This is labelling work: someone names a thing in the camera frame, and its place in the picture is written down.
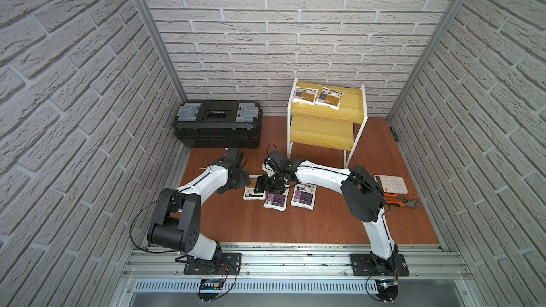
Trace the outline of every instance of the wooden floor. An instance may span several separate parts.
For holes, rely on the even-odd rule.
[[[286,154],[286,117],[264,117],[260,148],[243,149],[245,157],[248,156],[245,169],[249,174],[263,174],[261,167],[270,143]],[[224,149],[193,149],[181,185],[203,172],[199,168],[224,153]],[[343,167],[340,150],[294,144],[291,159],[298,157],[321,165]],[[418,197],[385,119],[368,119],[349,167],[355,165],[363,166],[372,175],[403,177],[409,191],[406,197]],[[290,190],[288,206],[283,212],[264,208],[264,201],[243,200],[242,189],[220,196],[213,194],[201,210],[201,232],[220,242],[369,243],[364,226],[351,215],[343,196],[337,192],[318,188],[313,211],[291,206],[292,192]],[[397,244],[439,243],[422,206],[417,210],[391,207],[386,219]]]

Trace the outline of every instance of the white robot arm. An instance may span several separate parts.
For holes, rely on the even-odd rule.
[[[147,239],[150,243],[180,250],[189,256],[220,265],[221,247],[199,231],[200,207],[215,192],[249,185],[249,174],[240,167],[242,152],[228,149],[224,157],[204,173],[176,189],[164,189],[156,204]],[[383,190],[361,166],[353,169],[318,165],[308,160],[292,162],[273,151],[262,167],[267,175],[258,178],[256,190],[284,190],[287,182],[313,184],[343,194],[352,215],[363,222],[370,238],[373,269],[389,274],[395,269],[398,247],[390,236],[384,215]],[[181,211],[181,218],[170,212]]]

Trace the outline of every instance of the black toolbox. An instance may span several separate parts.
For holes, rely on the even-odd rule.
[[[186,147],[258,148],[262,117],[254,101],[189,101],[176,114],[174,133]]]

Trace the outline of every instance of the white packet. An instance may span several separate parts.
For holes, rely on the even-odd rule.
[[[290,191],[290,188],[285,189],[283,193],[273,192],[268,190],[267,199],[265,200],[265,203],[264,203],[264,208],[270,208],[270,209],[275,209],[279,211],[286,210],[286,199],[288,198],[289,191]]]
[[[254,188],[256,187],[256,180],[258,179],[257,175],[250,175],[250,185],[245,187],[245,192],[242,195],[242,198],[245,201],[252,201],[252,200],[264,200],[265,199],[265,192],[260,192],[255,194]]]
[[[297,86],[296,91],[294,92],[294,98],[292,99],[292,102],[301,102],[314,106],[317,93],[317,89],[302,88]]]
[[[297,184],[290,205],[312,210],[315,207],[316,185]]]
[[[332,109],[338,110],[340,108],[340,100],[343,96],[342,92],[335,92],[330,88],[322,87],[322,92],[315,101],[316,104],[321,106],[328,106]]]

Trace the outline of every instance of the yellow shelf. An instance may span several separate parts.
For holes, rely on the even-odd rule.
[[[362,90],[306,82],[297,82],[297,86],[300,86],[302,88],[317,89],[318,95],[320,95],[320,91],[322,90],[323,86],[326,86],[331,90],[335,90],[336,92],[343,92],[344,94],[340,99],[339,110],[335,110],[327,106],[312,106],[305,103],[293,102],[290,107],[290,112],[292,114],[351,121],[351,137],[353,135],[352,123],[361,124],[364,120],[364,103],[362,98]]]
[[[313,146],[351,150],[354,143],[353,123],[350,121],[294,115],[292,125],[290,126],[290,141]]]

